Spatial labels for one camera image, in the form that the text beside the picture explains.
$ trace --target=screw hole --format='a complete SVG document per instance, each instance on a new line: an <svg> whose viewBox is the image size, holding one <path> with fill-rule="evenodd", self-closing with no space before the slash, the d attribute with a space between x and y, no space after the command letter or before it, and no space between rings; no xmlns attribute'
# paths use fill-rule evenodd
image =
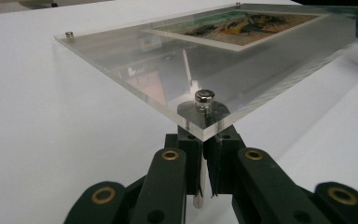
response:
<svg viewBox="0 0 358 224"><path fill-rule="evenodd" d="M179 153L177 153L173 150L165 151L162 153L162 158L164 158L167 161L176 160L176 159L178 159L178 157L179 157Z"/></svg>
<svg viewBox="0 0 358 224"><path fill-rule="evenodd" d="M149 223L160 223L162 220L164 220L164 213L159 210L152 211L147 215Z"/></svg>
<svg viewBox="0 0 358 224"><path fill-rule="evenodd" d="M104 204L112 201L116 196L116 191L110 187L104 187L96 190L92 196L91 200L96 204Z"/></svg>
<svg viewBox="0 0 358 224"><path fill-rule="evenodd" d="M295 211L295 213L293 214L293 217L299 222L299 223L310 223L311 222L311 218L310 215L308 215L307 213L303 212L303 211Z"/></svg>
<svg viewBox="0 0 358 224"><path fill-rule="evenodd" d="M346 205L356 205L357 198L349 191L338 188L338 187L331 187L328 191L328 195L339 203L343 203Z"/></svg>
<svg viewBox="0 0 358 224"><path fill-rule="evenodd" d="M263 159L263 154L261 154L258 151L254 151L254 150L246 151L245 156L251 160L254 160L254 161L259 161L259 160Z"/></svg>

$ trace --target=white surface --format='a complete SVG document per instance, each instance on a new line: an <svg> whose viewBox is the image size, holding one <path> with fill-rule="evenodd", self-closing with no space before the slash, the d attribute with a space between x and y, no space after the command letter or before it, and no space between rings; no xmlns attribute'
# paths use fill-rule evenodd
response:
<svg viewBox="0 0 358 224"><path fill-rule="evenodd" d="M0 223L63 223L89 186L128 186L144 175L165 134L176 132L54 35L225 3L123 0L1 14ZM358 46L235 127L298 185L358 189ZM187 223L235 223L230 197L208 195L201 210L187 207Z"/></svg>

